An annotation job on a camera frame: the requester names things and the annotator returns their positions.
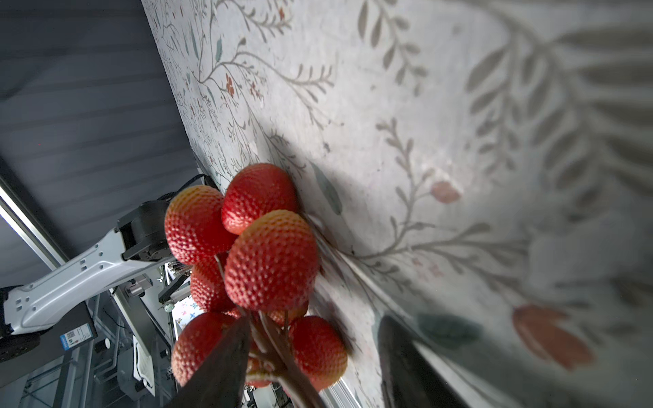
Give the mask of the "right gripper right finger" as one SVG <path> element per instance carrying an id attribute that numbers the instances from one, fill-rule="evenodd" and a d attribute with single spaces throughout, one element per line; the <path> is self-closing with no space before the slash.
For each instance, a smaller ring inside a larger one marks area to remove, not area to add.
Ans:
<path id="1" fill-rule="evenodd" d="M 409 331 L 383 316 L 377 334 L 386 407 L 464 408 L 467 404 L 419 353 Z"/>

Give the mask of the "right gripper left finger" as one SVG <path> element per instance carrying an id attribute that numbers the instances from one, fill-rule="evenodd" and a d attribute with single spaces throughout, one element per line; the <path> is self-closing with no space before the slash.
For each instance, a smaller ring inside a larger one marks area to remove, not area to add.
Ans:
<path id="1" fill-rule="evenodd" d="M 251 347 L 248 318 L 197 316 L 173 347 L 180 386 L 168 407 L 239 407 Z"/>

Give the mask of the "red lychee bunch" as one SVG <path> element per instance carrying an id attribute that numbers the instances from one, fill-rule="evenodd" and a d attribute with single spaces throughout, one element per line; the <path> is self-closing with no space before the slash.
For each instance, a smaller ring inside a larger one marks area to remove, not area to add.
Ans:
<path id="1" fill-rule="evenodd" d="M 323 406 L 321 391 L 344 375 L 348 355 L 334 327 L 307 312 L 321 262 L 287 172 L 256 163 L 226 192 L 186 187 L 164 227 L 173 256 L 191 268 L 199 316 L 250 320 L 243 392 L 276 383 L 296 407 Z"/>

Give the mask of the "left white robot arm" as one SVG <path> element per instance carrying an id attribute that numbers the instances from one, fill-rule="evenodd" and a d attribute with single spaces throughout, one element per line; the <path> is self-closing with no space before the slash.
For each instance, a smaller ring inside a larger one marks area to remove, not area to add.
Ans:
<path id="1" fill-rule="evenodd" d="M 169 200 L 148 201 L 98 243 L 35 282 L 1 290 L 1 362 L 24 355 L 81 302 L 172 258 L 164 219 Z"/>

